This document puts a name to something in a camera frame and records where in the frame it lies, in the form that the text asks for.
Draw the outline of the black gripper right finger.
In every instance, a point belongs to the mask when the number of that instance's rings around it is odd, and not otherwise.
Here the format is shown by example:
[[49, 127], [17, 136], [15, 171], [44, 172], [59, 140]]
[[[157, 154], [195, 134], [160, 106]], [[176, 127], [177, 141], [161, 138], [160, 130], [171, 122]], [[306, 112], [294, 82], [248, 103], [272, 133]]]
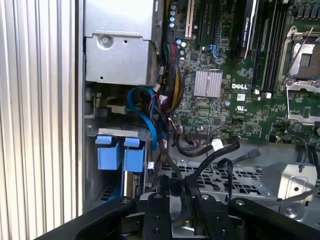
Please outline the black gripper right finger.
[[246, 198], [194, 198], [194, 232], [210, 240], [318, 240], [320, 231]]

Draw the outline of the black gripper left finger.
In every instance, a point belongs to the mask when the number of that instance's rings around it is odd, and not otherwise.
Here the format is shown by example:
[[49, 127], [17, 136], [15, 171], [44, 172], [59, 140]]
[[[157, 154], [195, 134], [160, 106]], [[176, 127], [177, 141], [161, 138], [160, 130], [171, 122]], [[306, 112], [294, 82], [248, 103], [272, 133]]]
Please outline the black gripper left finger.
[[142, 225], [143, 240], [171, 240], [168, 198], [152, 193], [147, 200], [127, 196], [112, 199], [75, 219], [37, 237], [38, 240], [115, 240], [123, 222]]

